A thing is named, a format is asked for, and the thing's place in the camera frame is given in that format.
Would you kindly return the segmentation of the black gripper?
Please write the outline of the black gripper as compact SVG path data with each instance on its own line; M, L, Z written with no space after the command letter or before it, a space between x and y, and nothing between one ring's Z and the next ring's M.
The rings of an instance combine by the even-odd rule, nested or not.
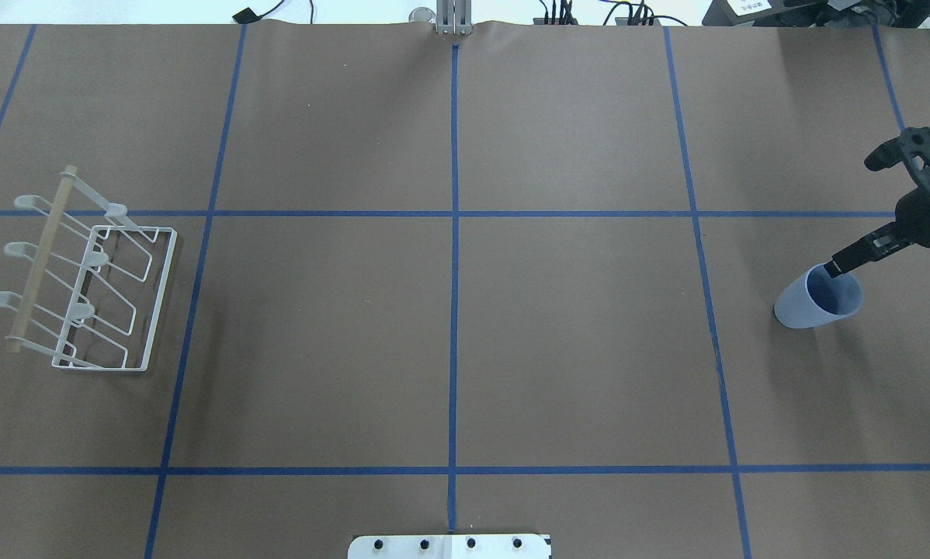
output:
M902 196L895 206L894 218L894 222L878 227L833 254L831 261L824 264L828 276L847 275L912 244L930 248L930 192L913 189Z

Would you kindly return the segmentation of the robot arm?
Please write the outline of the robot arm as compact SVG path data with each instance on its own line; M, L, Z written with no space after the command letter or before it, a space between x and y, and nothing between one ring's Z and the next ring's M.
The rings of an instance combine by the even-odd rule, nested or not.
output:
M826 312L824 323L858 312L865 300L853 270L891 257L903 248L930 248L930 166L919 169L916 187L894 208L894 219L869 232L808 273L803 289Z

